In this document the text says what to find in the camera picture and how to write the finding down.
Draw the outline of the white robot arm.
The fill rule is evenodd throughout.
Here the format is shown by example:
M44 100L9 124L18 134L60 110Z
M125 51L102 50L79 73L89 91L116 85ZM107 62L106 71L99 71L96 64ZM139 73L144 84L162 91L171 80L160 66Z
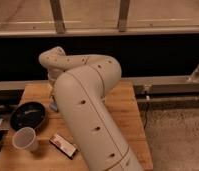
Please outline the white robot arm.
M68 55L60 47L41 53L39 62L89 171L144 171L103 102L121 78L119 62L108 55Z

